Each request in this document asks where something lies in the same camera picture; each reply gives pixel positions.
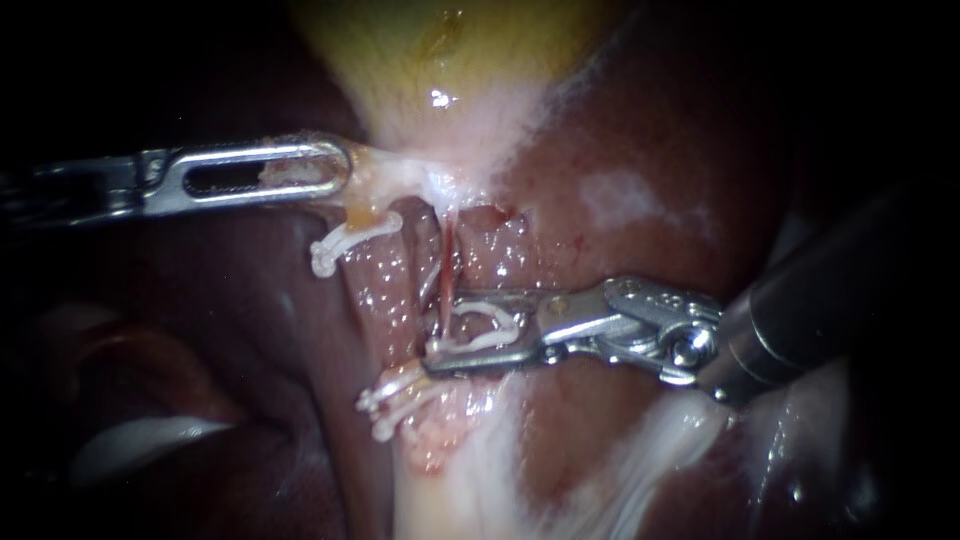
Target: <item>clip applier jaw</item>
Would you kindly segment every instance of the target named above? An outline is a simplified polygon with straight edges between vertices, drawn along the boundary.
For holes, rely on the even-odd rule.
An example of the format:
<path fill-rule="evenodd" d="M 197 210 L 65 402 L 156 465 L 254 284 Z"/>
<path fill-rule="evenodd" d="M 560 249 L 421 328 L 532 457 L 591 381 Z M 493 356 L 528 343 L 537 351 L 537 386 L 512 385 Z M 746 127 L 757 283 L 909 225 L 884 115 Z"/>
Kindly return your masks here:
<path fill-rule="evenodd" d="M 312 177 L 259 183 L 271 161 L 306 160 Z M 45 229 L 196 210 L 322 199 L 350 178 L 349 153 L 336 137 L 305 133 L 261 142 L 145 150 L 121 157 L 38 166 L 25 182 L 4 182 L 3 219 Z"/>
<path fill-rule="evenodd" d="M 573 353 L 651 370 L 674 386 L 691 386 L 716 356 L 720 305 L 639 277 L 619 277 L 580 292 L 460 292 L 510 313 L 519 329 L 508 344 L 470 352 L 435 352 L 423 360 L 436 378 L 553 365 Z"/>

